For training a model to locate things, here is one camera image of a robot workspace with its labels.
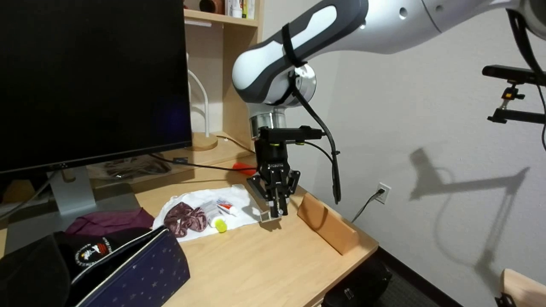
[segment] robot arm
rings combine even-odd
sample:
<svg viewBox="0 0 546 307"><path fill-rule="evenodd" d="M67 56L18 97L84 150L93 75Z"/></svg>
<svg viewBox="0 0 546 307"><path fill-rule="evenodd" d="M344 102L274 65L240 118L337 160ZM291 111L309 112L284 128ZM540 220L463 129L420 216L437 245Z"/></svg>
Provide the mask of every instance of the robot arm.
<svg viewBox="0 0 546 307"><path fill-rule="evenodd" d="M277 208L277 203L284 203L282 198L292 193L298 181L291 176L287 152L280 150L277 155L279 147L291 138L275 133L275 143L269 147L262 135L284 128L284 109L315 95L316 78L306 60L328 51L403 51L494 8L519 12L528 27L546 39L545 0L323 0L243 53L234 63L233 80L248 104L260 147L260 176L255 177L255 186L274 201L274 215L287 213L286 208Z"/></svg>
<svg viewBox="0 0 546 307"><path fill-rule="evenodd" d="M530 29L546 39L545 0L323 0L287 29L301 61L328 51L396 53L494 8L521 12ZM233 78L246 102L280 104L287 73L298 65L284 46L279 31L238 58Z"/></svg>

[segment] monitor screen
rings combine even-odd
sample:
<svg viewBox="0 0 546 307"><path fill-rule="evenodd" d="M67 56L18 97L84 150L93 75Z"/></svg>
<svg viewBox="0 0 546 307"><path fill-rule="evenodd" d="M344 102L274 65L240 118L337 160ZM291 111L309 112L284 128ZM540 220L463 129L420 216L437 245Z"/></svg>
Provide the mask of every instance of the monitor screen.
<svg viewBox="0 0 546 307"><path fill-rule="evenodd" d="M183 0L2 0L0 176L192 143Z"/></svg>

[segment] monitor stand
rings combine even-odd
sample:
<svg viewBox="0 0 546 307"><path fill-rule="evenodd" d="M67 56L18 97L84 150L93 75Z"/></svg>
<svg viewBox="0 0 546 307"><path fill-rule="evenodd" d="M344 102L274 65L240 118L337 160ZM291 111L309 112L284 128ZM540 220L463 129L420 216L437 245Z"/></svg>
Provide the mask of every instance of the monitor stand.
<svg viewBox="0 0 546 307"><path fill-rule="evenodd" d="M83 215L94 211L139 211L139 201L129 184L93 191L86 167L59 172L52 182L57 206L42 205L21 210L7 227L6 252L18 251L48 234L67 230Z"/></svg>

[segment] black bag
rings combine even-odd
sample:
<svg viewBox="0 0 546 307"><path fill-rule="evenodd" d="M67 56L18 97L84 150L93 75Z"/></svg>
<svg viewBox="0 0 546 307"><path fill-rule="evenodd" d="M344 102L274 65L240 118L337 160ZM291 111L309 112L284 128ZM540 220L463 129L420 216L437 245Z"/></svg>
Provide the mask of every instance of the black bag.
<svg viewBox="0 0 546 307"><path fill-rule="evenodd" d="M163 305L188 280L187 256L166 227L57 232L0 259L0 307Z"/></svg>

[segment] desk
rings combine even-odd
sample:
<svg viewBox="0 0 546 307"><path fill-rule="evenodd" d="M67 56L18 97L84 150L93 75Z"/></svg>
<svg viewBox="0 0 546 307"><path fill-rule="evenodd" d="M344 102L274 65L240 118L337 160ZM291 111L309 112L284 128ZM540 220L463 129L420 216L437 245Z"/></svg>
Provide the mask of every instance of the desk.
<svg viewBox="0 0 546 307"><path fill-rule="evenodd" d="M137 193L149 213L158 215L175 194L226 187L241 179L204 179L166 184ZM303 191L292 198L301 203ZM0 230L4 252L6 230ZM166 305L190 307L303 307L316 305L344 276L378 249L361 232L361 244L340 256L304 223L296 208L279 228L248 225L222 235L183 242L192 280Z"/></svg>

